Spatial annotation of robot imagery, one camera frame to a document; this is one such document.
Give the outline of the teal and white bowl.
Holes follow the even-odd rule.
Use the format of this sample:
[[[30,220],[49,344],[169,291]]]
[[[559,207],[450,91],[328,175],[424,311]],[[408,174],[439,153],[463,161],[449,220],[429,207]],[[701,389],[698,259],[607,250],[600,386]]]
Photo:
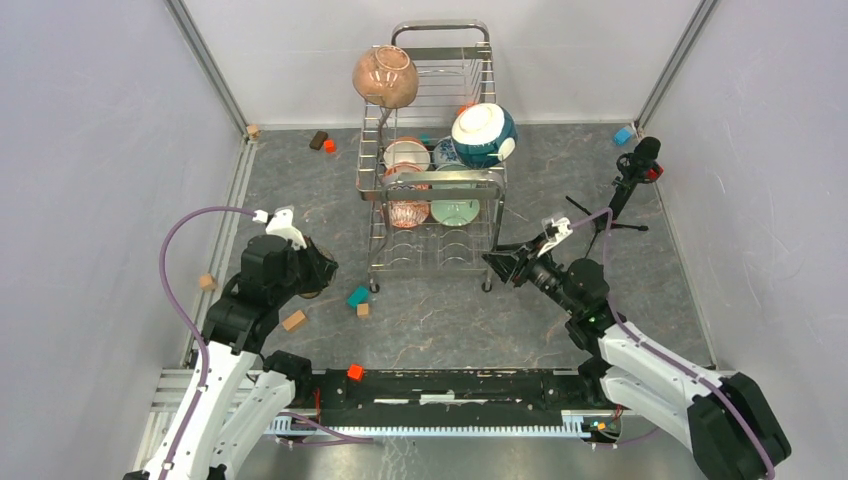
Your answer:
[[[512,155],[518,134],[506,109],[496,103],[478,103],[467,107],[454,120],[451,141],[464,165],[485,169]]]

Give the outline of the pink speckled bowl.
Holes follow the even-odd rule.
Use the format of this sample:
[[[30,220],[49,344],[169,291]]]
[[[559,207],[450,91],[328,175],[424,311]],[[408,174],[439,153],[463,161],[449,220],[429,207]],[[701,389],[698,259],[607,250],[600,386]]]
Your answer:
[[[399,109],[416,99],[419,75],[405,50],[380,45],[360,56],[353,68],[352,84],[365,101],[387,109]]]

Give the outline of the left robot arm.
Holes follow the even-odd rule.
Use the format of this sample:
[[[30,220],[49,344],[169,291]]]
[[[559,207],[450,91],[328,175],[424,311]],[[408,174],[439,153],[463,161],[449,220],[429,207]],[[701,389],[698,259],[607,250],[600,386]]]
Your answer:
[[[230,408],[238,387],[292,298],[314,298],[335,277],[333,255],[310,238],[252,238],[239,271],[209,308],[202,352],[177,414],[155,454],[129,479],[234,479],[247,455],[285,407],[314,394],[310,360],[276,351],[248,398]]]

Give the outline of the tan wooden block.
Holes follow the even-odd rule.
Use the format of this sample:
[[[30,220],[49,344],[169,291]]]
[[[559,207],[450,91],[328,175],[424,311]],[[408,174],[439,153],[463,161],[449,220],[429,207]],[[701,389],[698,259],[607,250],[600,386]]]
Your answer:
[[[294,332],[300,327],[306,325],[309,322],[307,315],[303,310],[297,310],[288,317],[286,317],[281,325],[286,332]]]

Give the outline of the teal block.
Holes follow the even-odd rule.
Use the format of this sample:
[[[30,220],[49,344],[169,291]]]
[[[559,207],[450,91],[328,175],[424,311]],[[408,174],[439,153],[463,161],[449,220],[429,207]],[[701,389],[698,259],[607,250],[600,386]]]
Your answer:
[[[346,303],[353,309],[357,309],[360,304],[368,301],[370,290],[367,287],[357,287],[347,298]]]

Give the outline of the pale green bowl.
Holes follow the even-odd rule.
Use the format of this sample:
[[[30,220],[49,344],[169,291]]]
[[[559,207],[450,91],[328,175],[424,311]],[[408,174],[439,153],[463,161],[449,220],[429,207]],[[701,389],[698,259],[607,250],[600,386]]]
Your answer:
[[[439,166],[436,171],[466,172],[469,169],[461,163],[449,163]],[[473,184],[437,184],[433,189],[470,189]],[[480,201],[473,198],[433,200],[430,203],[430,213],[434,220],[447,227],[461,227],[470,224],[479,215]]]

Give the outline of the red patterned bowl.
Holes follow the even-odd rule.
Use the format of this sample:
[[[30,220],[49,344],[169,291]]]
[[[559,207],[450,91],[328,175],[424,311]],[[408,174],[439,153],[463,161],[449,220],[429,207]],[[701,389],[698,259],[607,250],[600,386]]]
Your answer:
[[[389,167],[384,180],[399,173],[423,173],[419,165],[400,162]],[[410,229],[425,222],[430,214],[429,203],[424,200],[392,200],[388,205],[390,223],[397,228]]]

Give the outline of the light wooden cube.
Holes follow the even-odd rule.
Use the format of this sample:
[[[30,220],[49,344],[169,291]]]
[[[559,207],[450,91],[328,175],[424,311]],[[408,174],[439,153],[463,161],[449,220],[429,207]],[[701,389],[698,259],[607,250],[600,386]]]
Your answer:
[[[218,283],[211,273],[205,273],[198,278],[198,287],[204,292],[212,292],[217,289]]]

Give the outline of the red cube on base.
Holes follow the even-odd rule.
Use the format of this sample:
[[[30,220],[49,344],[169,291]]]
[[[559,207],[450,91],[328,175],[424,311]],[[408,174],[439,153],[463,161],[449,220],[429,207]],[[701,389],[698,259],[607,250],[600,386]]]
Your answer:
[[[359,364],[351,364],[347,370],[347,378],[354,382],[361,382],[365,376],[365,368]]]

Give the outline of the blue floral bowl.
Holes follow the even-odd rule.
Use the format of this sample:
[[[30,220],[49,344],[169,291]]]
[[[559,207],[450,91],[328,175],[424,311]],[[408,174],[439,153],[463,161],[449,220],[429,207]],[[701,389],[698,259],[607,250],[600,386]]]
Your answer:
[[[461,164],[450,136],[440,139],[432,150],[431,161],[435,169],[445,165]]]

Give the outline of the white bowl orange rim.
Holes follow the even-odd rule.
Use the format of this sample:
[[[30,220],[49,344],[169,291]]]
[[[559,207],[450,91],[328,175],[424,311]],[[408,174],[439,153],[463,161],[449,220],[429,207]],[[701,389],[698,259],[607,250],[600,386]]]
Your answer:
[[[427,171],[431,166],[430,152],[418,139],[401,137],[391,142],[383,153],[383,164],[387,168],[400,163],[414,164],[421,170]]]

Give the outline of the black microphone on tripod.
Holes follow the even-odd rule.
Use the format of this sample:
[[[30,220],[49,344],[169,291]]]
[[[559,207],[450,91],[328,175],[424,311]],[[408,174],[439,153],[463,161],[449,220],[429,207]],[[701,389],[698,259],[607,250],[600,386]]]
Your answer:
[[[620,175],[612,181],[615,192],[607,205],[612,211],[612,230],[649,230],[647,225],[622,224],[618,218],[638,185],[653,184],[662,176],[664,169],[657,161],[661,146],[658,138],[647,136],[639,141],[632,152],[621,154],[616,159],[616,168]]]

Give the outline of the orange toy piece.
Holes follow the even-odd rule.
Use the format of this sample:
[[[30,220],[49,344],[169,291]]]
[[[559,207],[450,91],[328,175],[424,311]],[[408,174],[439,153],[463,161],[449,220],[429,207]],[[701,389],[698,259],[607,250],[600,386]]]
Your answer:
[[[472,106],[474,106],[474,105],[475,105],[475,102],[469,102],[469,103],[466,103],[466,104],[462,105],[462,106],[461,106],[461,107],[459,107],[459,109],[457,110],[456,115],[457,115],[457,116],[461,115],[464,111],[466,111],[467,109],[469,109],[470,107],[472,107]]]

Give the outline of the blue block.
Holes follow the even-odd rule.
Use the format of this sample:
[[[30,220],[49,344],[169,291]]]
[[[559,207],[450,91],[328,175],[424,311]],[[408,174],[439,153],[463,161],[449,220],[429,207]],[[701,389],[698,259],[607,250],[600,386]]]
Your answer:
[[[631,126],[624,126],[619,129],[613,136],[613,142],[616,145],[623,146],[627,144],[635,136],[635,131]]]

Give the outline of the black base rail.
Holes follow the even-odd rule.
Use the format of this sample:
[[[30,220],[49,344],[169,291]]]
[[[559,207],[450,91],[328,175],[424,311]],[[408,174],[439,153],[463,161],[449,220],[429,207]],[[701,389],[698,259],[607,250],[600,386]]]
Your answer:
[[[316,370],[288,408],[331,428],[556,426],[618,409],[573,369]]]

